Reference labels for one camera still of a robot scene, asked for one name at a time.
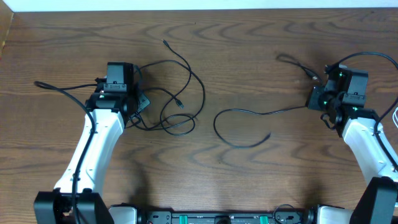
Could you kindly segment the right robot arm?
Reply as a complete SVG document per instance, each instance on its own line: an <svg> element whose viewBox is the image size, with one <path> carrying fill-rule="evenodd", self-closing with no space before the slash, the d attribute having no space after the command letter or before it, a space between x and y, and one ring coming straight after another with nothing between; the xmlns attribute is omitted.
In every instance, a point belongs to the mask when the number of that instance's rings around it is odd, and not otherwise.
<svg viewBox="0 0 398 224"><path fill-rule="evenodd" d="M306 106L321 111L327 128L349 146L367 187L354 210L319 205L314 223L392 223L397 208L397 154L387 140L380 117L364 107L368 73L334 65L328 80L315 86Z"/></svg>

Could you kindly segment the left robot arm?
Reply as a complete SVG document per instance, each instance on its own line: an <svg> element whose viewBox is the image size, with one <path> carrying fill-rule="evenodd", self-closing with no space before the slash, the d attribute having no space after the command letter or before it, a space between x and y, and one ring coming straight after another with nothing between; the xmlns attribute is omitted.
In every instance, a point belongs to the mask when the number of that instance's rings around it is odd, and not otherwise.
<svg viewBox="0 0 398 224"><path fill-rule="evenodd" d="M37 223L140 223L132 205L108 208L102 199L113 149L126 124L149 105L134 81L137 65L110 62L107 74L96 79L96 89L85 103L85 124L72 159L51 192L34 201Z"/></svg>

